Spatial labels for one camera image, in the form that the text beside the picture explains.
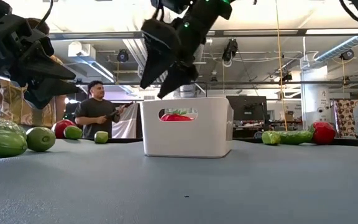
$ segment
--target gray table surface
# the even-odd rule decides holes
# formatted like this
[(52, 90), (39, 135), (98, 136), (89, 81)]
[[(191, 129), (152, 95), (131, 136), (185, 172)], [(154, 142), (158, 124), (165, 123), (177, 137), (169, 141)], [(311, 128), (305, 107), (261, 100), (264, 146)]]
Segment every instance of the gray table surface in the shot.
[(358, 223), (358, 147), (234, 142), (222, 159), (57, 141), (0, 159), (0, 224)]

